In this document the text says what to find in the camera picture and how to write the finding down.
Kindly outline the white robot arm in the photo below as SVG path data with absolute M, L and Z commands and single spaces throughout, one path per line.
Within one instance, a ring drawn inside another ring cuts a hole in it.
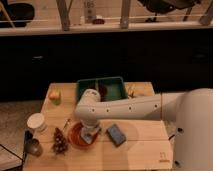
M 178 93 L 167 102 L 165 97 L 167 94 L 101 102 L 97 90 L 87 89 L 74 112 L 83 125 L 80 137 L 91 144 L 100 120 L 152 120 L 159 109 L 165 109 L 176 120 L 173 171 L 213 171 L 213 89 Z

